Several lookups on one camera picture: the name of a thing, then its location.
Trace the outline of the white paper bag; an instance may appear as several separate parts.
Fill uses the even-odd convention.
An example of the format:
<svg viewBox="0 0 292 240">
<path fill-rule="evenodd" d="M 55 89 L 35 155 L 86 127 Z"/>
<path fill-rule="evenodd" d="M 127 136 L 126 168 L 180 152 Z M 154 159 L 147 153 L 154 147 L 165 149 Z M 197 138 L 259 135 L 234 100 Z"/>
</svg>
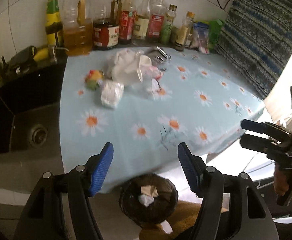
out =
<svg viewBox="0 0 292 240">
<path fill-rule="evenodd" d="M 151 59 L 146 55 L 137 55 L 132 60 L 122 60 L 112 69 L 112 80 L 124 86 L 143 82 L 142 67 L 151 67 Z"/>
</svg>

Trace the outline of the white knitted cloth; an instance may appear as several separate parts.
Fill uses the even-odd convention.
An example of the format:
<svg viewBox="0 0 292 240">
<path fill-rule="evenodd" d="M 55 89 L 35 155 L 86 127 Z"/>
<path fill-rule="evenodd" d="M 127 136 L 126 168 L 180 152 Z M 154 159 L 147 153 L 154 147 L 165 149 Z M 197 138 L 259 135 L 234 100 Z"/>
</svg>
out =
<svg viewBox="0 0 292 240">
<path fill-rule="evenodd" d="M 137 56 L 143 54 L 143 50 L 132 50 L 132 49 L 120 49 L 115 54 L 108 57 L 108 65 L 104 68 L 104 75 L 107 78 L 112 78 L 112 70 L 115 66 L 127 66 L 132 63 Z"/>
</svg>

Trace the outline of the blue white snack packet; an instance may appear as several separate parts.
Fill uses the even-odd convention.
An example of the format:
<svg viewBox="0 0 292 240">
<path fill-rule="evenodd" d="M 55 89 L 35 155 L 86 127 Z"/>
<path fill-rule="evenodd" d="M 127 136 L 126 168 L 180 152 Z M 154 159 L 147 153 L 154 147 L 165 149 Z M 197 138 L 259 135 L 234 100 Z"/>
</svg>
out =
<svg viewBox="0 0 292 240">
<path fill-rule="evenodd" d="M 202 22 L 196 22 L 193 25 L 192 41 L 190 48 L 198 48 L 203 54 L 209 54 L 209 25 Z"/>
</svg>

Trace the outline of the green label small bottle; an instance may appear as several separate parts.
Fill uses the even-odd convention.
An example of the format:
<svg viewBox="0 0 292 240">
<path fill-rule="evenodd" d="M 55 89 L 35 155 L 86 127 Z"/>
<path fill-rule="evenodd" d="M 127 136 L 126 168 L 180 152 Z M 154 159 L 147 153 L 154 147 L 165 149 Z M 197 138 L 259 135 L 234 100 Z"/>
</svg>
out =
<svg viewBox="0 0 292 240">
<path fill-rule="evenodd" d="M 169 43 L 173 22 L 176 17 L 176 10 L 177 6 L 170 4 L 168 10 L 165 13 L 160 35 L 161 44 L 167 45 Z"/>
</svg>

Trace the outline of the black wicker trash bin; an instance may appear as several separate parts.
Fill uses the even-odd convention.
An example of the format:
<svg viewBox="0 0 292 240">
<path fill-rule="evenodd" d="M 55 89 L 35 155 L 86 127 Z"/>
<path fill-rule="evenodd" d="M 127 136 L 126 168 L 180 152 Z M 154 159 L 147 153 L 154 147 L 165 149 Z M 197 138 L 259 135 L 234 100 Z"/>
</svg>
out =
<svg viewBox="0 0 292 240">
<path fill-rule="evenodd" d="M 149 173 L 134 177 L 121 187 L 119 206 L 141 228 L 160 224 L 175 210 L 179 194 L 168 179 Z"/>
</svg>

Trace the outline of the green yellow label bottle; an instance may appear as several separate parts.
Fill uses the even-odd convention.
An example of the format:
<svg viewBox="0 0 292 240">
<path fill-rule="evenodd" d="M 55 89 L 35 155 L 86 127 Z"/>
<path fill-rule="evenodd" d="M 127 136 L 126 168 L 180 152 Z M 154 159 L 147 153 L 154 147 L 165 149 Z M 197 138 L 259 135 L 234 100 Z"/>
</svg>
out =
<svg viewBox="0 0 292 240">
<path fill-rule="evenodd" d="M 55 47 L 63 45 L 62 20 L 58 0 L 47 0 L 45 32 L 48 45 Z"/>
</svg>

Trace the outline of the cream label vinegar bottle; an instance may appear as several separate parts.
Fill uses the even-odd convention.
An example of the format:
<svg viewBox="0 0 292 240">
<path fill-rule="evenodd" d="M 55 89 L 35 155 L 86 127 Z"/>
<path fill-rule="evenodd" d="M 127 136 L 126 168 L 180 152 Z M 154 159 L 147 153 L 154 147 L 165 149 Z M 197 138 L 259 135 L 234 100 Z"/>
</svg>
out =
<svg viewBox="0 0 292 240">
<path fill-rule="evenodd" d="M 151 0 L 142 0 L 137 8 L 133 27 L 133 40 L 145 40 L 150 20 L 150 3 Z"/>
</svg>

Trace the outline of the tissue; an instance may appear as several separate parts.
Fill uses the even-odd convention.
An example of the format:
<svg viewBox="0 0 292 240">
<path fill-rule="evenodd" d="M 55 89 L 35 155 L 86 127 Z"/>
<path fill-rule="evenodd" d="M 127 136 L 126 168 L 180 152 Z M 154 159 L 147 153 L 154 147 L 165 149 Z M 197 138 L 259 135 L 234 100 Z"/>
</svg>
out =
<svg viewBox="0 0 292 240">
<path fill-rule="evenodd" d="M 124 93 L 124 85 L 105 80 L 101 86 L 101 103 L 108 108 L 117 108 Z"/>
</svg>

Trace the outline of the silver foil wrapper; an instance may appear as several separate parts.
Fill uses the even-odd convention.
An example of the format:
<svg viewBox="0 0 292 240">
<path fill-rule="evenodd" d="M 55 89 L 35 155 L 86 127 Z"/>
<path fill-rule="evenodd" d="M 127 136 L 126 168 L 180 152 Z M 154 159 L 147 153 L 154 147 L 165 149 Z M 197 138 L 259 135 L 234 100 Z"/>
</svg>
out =
<svg viewBox="0 0 292 240">
<path fill-rule="evenodd" d="M 145 53 L 151 60 L 153 66 L 162 67 L 171 61 L 171 56 L 161 47 L 147 48 Z"/>
</svg>

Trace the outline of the dark soy sauce jug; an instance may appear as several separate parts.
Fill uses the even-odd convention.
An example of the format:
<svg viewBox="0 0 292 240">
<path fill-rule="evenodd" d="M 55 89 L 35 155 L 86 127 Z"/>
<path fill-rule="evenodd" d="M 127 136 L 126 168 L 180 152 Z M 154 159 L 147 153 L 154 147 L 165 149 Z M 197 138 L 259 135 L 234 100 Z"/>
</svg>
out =
<svg viewBox="0 0 292 240">
<path fill-rule="evenodd" d="M 119 42 L 121 0 L 101 0 L 93 18 L 93 47 L 95 50 L 109 50 Z"/>
</svg>

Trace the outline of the green yellow snack wrapper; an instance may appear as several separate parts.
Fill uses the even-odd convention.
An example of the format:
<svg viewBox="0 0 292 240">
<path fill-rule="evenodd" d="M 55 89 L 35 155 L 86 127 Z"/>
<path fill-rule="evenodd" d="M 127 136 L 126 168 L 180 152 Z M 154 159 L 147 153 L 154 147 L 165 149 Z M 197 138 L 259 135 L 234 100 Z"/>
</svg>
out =
<svg viewBox="0 0 292 240">
<path fill-rule="evenodd" d="M 99 83 L 104 79 L 104 74 L 101 70 L 92 69 L 85 77 L 86 87 L 91 90 L 96 90 L 99 87 Z"/>
</svg>

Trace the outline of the blue patterned woven cloth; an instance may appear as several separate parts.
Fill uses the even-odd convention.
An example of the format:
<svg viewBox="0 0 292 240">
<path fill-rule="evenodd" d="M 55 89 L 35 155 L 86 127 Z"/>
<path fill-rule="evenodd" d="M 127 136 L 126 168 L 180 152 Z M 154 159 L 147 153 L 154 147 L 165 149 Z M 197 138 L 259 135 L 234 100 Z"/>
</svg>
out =
<svg viewBox="0 0 292 240">
<path fill-rule="evenodd" d="M 292 0 L 234 0 L 215 51 L 265 99 L 292 55 Z"/>
</svg>

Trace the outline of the black yellow object by sink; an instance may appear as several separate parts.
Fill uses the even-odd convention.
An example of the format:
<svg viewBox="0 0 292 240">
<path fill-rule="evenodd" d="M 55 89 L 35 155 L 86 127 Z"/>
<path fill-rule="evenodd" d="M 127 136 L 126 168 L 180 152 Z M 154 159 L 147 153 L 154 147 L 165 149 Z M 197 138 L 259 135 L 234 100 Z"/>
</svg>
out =
<svg viewBox="0 0 292 240">
<path fill-rule="evenodd" d="M 5 74 L 26 73 L 37 62 L 49 57 L 49 47 L 38 49 L 29 46 L 15 54 L 7 63 L 3 64 Z"/>
</svg>

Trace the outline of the steel soap dispenser pump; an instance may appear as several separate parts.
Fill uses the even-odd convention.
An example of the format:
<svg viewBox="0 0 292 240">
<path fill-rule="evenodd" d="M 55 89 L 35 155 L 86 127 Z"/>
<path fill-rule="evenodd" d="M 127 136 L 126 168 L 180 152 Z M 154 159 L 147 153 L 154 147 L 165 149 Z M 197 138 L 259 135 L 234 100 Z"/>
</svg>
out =
<svg viewBox="0 0 292 240">
<path fill-rule="evenodd" d="M 57 63 L 59 59 L 64 57 L 69 50 L 63 47 L 56 47 L 53 45 L 48 45 L 49 59 L 52 63 Z"/>
</svg>

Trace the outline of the large cooking oil jug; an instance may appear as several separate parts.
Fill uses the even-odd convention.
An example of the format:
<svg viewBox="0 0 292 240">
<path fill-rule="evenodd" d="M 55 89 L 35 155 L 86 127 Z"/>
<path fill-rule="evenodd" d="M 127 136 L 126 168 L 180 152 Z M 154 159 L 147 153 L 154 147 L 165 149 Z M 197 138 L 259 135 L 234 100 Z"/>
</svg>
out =
<svg viewBox="0 0 292 240">
<path fill-rule="evenodd" d="M 90 0 L 63 0 L 62 21 L 67 55 L 88 55 L 93 48 Z"/>
</svg>

